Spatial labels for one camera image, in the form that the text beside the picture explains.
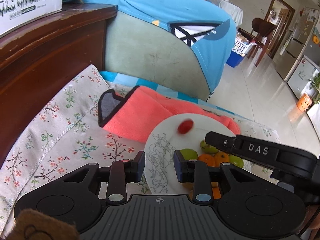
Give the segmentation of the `person right hand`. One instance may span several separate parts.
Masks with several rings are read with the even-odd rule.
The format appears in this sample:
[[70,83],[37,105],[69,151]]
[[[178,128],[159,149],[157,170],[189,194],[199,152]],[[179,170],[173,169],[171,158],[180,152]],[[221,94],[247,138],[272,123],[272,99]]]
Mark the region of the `person right hand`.
[[319,235],[319,206],[308,206],[305,218],[305,224],[311,222],[308,229],[311,230],[309,239],[316,239]]

